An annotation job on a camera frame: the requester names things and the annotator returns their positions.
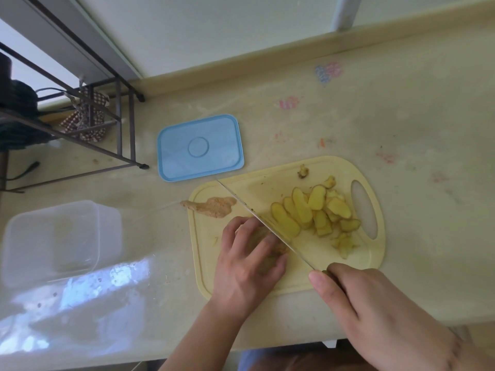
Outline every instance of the blue lid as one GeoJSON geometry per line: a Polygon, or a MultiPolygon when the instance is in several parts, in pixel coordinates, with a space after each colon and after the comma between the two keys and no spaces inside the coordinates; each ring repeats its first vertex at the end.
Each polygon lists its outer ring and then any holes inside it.
{"type": "Polygon", "coordinates": [[[175,182],[244,166],[237,119],[218,115],[164,128],[158,134],[158,173],[175,182]]]}

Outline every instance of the sliced ginger pile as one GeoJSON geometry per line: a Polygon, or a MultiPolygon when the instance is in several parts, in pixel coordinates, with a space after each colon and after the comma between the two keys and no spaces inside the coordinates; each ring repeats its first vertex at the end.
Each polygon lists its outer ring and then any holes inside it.
{"type": "Polygon", "coordinates": [[[319,237],[330,238],[330,244],[338,249],[340,256],[347,259],[354,244],[351,233],[358,230],[361,221],[352,218],[352,211],[345,197],[337,190],[335,178],[331,175],[321,185],[305,193],[299,187],[282,203],[271,205],[271,213],[276,222],[291,238],[303,230],[315,229],[319,237]]]}

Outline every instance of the cutting board handle hole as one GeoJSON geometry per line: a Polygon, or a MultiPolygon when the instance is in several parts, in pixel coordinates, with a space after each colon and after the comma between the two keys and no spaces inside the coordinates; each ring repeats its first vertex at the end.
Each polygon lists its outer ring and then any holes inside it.
{"type": "Polygon", "coordinates": [[[375,210],[366,190],[359,181],[352,181],[350,186],[352,204],[356,210],[357,218],[361,220],[361,227],[371,239],[375,239],[378,234],[378,224],[375,210]]]}

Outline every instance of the checkered cloth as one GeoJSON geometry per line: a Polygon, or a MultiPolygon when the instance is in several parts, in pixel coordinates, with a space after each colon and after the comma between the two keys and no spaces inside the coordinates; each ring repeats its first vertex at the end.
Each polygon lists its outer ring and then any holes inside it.
{"type": "MultiPolygon", "coordinates": [[[[83,87],[80,89],[80,92],[85,96],[89,97],[88,88],[83,87]]],[[[60,126],[64,128],[63,132],[68,133],[71,131],[81,130],[88,128],[90,126],[90,109],[89,104],[84,102],[83,100],[77,101],[73,96],[68,93],[65,94],[72,102],[72,105],[76,109],[74,113],[72,113],[69,117],[65,118],[60,123],[60,126]]],[[[110,98],[100,92],[93,92],[93,101],[96,104],[100,104],[103,106],[108,106],[110,103],[110,98]]],[[[93,125],[99,125],[104,123],[104,113],[100,110],[93,109],[93,125]]],[[[73,135],[75,138],[79,138],[86,142],[100,142],[103,140],[106,134],[106,128],[90,130],[86,132],[82,132],[80,134],[73,135]]]]}

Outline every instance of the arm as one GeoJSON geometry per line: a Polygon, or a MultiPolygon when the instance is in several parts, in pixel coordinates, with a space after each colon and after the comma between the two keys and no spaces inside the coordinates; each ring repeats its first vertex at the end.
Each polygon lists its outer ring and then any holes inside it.
{"type": "Polygon", "coordinates": [[[486,371],[495,360],[463,343],[377,269],[333,263],[311,284],[354,348],[380,371],[486,371]]]}
{"type": "Polygon", "coordinates": [[[248,240],[260,226],[256,218],[236,217],[225,227],[212,297],[160,371],[222,369],[244,321],[285,273],[286,255],[267,274],[258,273],[278,242],[273,234],[246,255],[248,240]]]}

